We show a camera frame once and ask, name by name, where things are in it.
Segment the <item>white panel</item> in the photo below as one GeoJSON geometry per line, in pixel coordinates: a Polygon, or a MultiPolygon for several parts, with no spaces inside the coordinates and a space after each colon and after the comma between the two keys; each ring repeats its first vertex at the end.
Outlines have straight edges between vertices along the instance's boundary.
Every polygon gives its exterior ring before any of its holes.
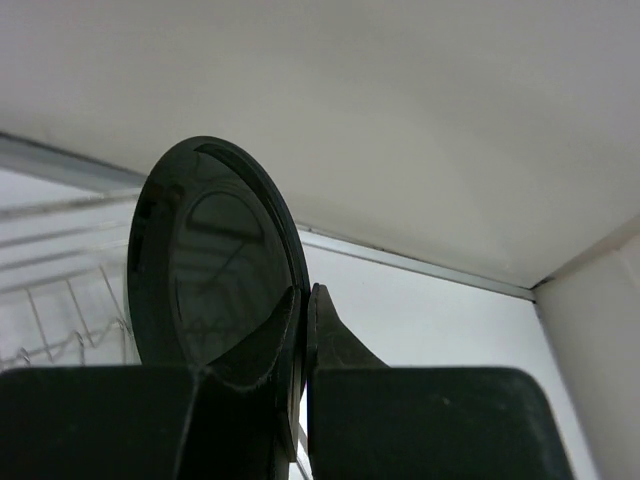
{"type": "Polygon", "coordinates": [[[3,0],[0,130],[213,134],[296,220],[531,287],[638,213],[638,2],[3,0]]]}
{"type": "Polygon", "coordinates": [[[604,478],[640,478],[640,236],[536,293],[604,478]]]}
{"type": "Polygon", "coordinates": [[[315,248],[305,253],[311,280],[329,287],[343,322],[388,364],[501,365],[531,374],[550,399],[577,478],[597,478],[530,302],[315,248]]]}

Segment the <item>wire rack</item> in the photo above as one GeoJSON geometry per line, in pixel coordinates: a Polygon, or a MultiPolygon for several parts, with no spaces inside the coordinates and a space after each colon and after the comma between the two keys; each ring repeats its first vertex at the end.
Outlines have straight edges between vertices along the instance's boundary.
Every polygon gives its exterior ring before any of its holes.
{"type": "Polygon", "coordinates": [[[0,210],[0,370],[139,363],[123,295],[137,197],[0,210]]]}

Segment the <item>black plate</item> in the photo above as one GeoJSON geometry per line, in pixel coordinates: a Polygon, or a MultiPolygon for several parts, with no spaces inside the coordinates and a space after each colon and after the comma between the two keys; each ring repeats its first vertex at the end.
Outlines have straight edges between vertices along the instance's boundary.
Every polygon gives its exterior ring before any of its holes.
{"type": "Polygon", "coordinates": [[[129,315],[142,362],[208,365],[256,331],[290,288],[305,311],[300,239],[260,165],[212,137],[169,150],[142,189],[129,239],[129,315]]]}

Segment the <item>black object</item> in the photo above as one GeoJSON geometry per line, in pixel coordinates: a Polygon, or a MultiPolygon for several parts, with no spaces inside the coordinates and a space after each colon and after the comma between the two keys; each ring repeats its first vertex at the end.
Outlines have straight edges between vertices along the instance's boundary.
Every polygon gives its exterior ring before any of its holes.
{"type": "Polygon", "coordinates": [[[3,375],[0,478],[284,480],[305,382],[316,479],[572,478],[531,377],[369,351],[309,291],[286,205],[227,142],[187,140],[153,170],[128,288],[144,365],[3,375]]]}

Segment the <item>white ceiling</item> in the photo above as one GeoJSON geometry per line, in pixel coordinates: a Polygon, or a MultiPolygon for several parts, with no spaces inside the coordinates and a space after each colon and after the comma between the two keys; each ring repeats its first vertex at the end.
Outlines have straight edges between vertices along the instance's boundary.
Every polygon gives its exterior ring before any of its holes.
{"type": "Polygon", "coordinates": [[[296,219],[532,286],[640,211],[640,3],[3,0],[0,129],[252,153],[296,219]]]}

